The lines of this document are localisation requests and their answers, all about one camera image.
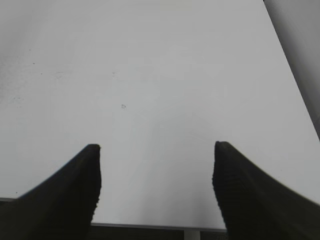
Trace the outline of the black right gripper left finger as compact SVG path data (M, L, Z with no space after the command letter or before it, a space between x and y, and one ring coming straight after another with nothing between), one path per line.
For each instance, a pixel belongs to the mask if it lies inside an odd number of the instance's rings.
M0 207L2 240L85 240L101 187L98 144L88 144L44 182Z

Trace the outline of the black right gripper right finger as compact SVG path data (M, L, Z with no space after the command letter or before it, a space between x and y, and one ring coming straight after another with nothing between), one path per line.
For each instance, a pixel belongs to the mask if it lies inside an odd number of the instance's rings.
M230 240L318 240L320 206L256 166L227 141L214 144L212 186Z

